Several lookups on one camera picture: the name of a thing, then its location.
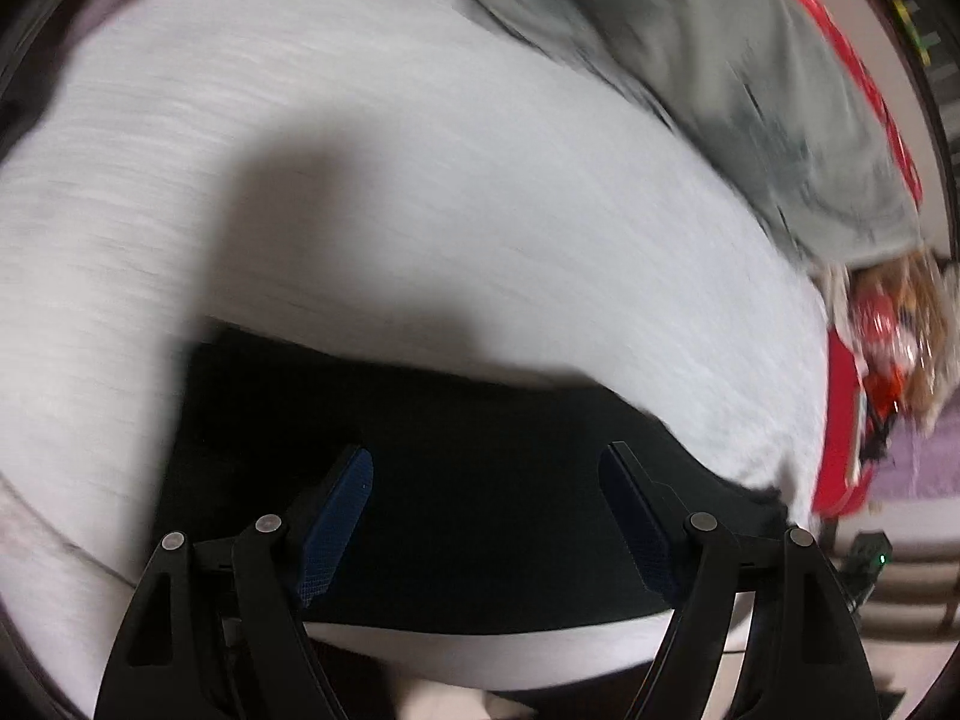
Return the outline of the white quilted mattress cover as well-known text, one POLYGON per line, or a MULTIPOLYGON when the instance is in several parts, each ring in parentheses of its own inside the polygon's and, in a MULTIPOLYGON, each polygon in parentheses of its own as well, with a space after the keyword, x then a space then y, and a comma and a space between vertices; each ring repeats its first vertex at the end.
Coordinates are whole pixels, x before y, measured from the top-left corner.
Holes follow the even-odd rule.
POLYGON ((213 320, 597 382, 811 515, 822 301, 656 115, 457 0, 139 0, 2 167, 2 596, 82 712, 213 320))

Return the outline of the grey floral pillow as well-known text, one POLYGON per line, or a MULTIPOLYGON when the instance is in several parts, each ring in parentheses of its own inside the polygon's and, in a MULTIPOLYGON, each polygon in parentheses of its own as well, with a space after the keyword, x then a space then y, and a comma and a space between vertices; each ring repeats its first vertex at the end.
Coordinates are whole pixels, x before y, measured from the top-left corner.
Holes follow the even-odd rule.
POLYGON ((918 249, 884 129, 794 0, 475 0, 680 130, 786 254, 867 266, 918 249))

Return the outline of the red bedside cloth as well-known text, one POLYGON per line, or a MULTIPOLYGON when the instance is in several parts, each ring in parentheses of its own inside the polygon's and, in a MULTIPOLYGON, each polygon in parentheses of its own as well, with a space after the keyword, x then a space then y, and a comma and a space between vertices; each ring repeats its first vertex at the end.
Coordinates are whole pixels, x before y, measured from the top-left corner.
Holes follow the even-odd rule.
POLYGON ((874 481, 875 465, 861 460, 866 395, 856 358, 838 332, 828 332, 828 397, 823 454, 812 512, 822 520, 861 511, 874 481))

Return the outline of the bagged plush toys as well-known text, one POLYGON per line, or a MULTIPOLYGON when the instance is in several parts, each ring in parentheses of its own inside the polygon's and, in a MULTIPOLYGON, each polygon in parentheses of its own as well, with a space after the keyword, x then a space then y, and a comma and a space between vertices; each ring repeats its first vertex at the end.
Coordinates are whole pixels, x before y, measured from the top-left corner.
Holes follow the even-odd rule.
POLYGON ((815 282, 875 412, 929 434, 958 388, 957 263, 916 249, 859 270, 824 266, 815 282))

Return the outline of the black pants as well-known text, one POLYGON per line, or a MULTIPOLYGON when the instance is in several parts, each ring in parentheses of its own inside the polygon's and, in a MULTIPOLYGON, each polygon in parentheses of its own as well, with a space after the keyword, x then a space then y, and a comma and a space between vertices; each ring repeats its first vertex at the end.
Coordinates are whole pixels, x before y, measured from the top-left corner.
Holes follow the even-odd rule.
POLYGON ((734 532, 773 536, 773 489, 700 465, 599 385, 512 387, 343 359, 224 327, 192 351, 153 533, 228 538, 263 514, 308 533, 356 452, 373 489, 317 622, 427 634, 582 628, 658 614, 605 502, 621 440, 734 532))

